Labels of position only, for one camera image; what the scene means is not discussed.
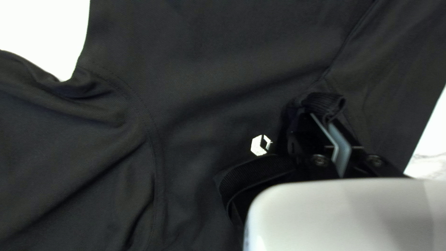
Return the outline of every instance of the logo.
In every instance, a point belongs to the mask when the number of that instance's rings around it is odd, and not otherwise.
[[[267,154],[272,143],[266,135],[259,135],[252,139],[251,152],[257,156]]]

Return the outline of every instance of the white plastic object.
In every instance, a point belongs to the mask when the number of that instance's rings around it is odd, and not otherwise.
[[[252,202],[244,251],[444,251],[446,182],[286,183]]]

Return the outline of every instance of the black garment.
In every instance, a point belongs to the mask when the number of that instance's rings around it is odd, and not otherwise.
[[[445,40],[441,0],[92,0],[70,80],[0,51],[0,250],[241,250],[212,177],[310,92],[404,169]]]

